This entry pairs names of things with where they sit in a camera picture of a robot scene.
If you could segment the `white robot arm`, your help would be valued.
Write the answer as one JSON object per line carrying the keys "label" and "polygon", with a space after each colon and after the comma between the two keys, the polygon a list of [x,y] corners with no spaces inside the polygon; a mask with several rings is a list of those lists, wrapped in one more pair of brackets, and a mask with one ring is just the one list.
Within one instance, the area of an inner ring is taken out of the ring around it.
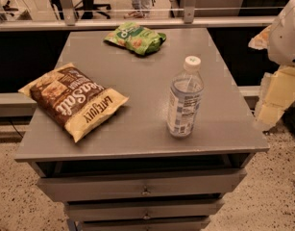
{"label": "white robot arm", "polygon": [[260,82],[254,126],[268,131],[295,102],[295,0],[290,0],[273,23],[251,38],[248,46],[266,49],[279,68]]}

